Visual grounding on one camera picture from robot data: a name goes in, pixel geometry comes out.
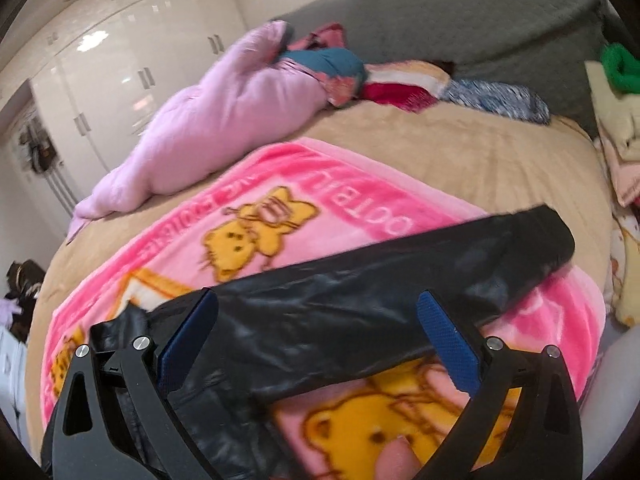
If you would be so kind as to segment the operator thumb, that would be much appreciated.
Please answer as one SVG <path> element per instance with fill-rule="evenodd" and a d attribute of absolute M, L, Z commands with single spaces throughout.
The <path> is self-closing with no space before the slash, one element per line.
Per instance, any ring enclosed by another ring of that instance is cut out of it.
<path fill-rule="evenodd" d="M 422 465 L 409 441 L 400 436 L 387 443 L 375 464 L 375 480 L 412 480 Z"/>

